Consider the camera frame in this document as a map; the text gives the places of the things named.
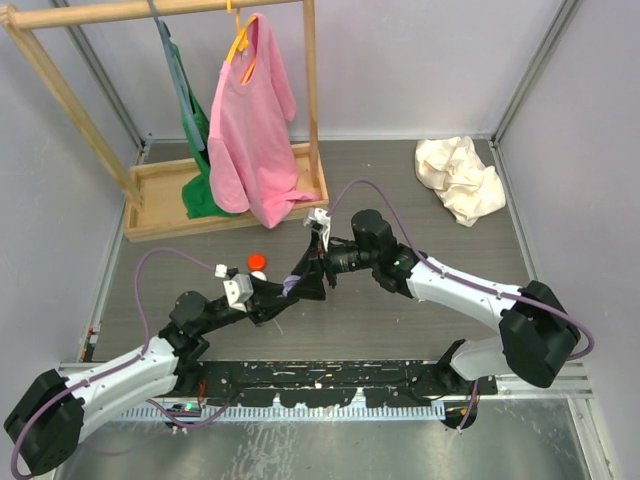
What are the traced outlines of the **purple charging case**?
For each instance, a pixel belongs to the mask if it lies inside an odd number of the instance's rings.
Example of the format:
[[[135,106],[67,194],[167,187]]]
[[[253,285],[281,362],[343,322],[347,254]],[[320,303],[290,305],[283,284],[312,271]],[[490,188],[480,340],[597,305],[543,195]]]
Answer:
[[[295,287],[295,285],[298,283],[298,281],[300,280],[300,276],[298,275],[289,275],[287,276],[282,285],[283,285],[283,295],[285,297],[287,297],[289,295],[289,292]]]

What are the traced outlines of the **orange charging case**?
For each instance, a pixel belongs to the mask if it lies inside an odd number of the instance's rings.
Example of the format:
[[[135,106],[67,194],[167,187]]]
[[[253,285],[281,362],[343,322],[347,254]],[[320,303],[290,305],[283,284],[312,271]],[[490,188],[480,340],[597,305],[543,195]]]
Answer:
[[[261,253],[253,253],[247,258],[247,265],[252,271],[263,271],[267,267],[267,259]]]

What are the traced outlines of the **white charging case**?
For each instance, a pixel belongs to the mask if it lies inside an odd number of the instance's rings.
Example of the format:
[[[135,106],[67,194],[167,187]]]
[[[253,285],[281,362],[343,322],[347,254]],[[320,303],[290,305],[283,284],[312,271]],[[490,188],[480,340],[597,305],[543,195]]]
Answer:
[[[267,281],[267,276],[263,271],[252,271],[251,275],[259,280]]]

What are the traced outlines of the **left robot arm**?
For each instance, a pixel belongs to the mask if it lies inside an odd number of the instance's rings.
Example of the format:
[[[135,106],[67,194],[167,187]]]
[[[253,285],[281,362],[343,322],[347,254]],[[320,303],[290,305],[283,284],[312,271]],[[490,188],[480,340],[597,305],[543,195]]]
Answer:
[[[146,400],[174,392],[188,396],[199,387],[206,334],[250,319],[265,323],[297,303],[299,279],[283,284],[239,274],[223,283],[224,294],[209,300],[182,294],[168,324],[142,346],[77,374],[56,369],[40,374],[4,422],[14,443],[14,478],[43,475],[68,459],[100,426]],[[23,474],[18,463],[29,469]]]

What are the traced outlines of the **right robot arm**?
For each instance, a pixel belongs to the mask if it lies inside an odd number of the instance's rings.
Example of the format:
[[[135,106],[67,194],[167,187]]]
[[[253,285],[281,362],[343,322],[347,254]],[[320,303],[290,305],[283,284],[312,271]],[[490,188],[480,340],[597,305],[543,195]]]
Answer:
[[[444,305],[495,331],[489,339],[455,341],[438,360],[436,379],[449,393],[509,373],[548,388],[579,343],[578,329],[566,320],[548,286],[537,281],[525,287],[504,285],[450,269],[400,243],[376,210],[352,217],[350,240],[330,236],[323,209],[311,210],[304,224],[311,231],[310,244],[284,282],[285,296],[322,301],[338,275],[368,270],[390,293]]]

